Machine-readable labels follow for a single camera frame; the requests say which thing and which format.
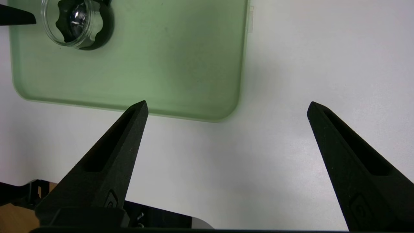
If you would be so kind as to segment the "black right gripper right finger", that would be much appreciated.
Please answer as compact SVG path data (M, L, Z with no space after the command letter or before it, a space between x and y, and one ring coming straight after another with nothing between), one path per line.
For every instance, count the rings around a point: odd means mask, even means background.
M326 106L307 117L348 229L413 231L413 182Z

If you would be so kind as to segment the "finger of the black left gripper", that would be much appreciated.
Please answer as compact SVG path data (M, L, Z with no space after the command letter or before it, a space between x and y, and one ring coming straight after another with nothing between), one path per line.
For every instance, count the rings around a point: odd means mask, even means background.
M11 6L0 5L0 25L35 25L37 20L31 12L17 9Z

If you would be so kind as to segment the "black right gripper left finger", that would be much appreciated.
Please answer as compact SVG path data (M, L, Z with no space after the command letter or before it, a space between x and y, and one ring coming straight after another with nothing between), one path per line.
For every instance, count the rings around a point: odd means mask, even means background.
M149 115L130 106L37 205L41 226L127 226L123 209Z

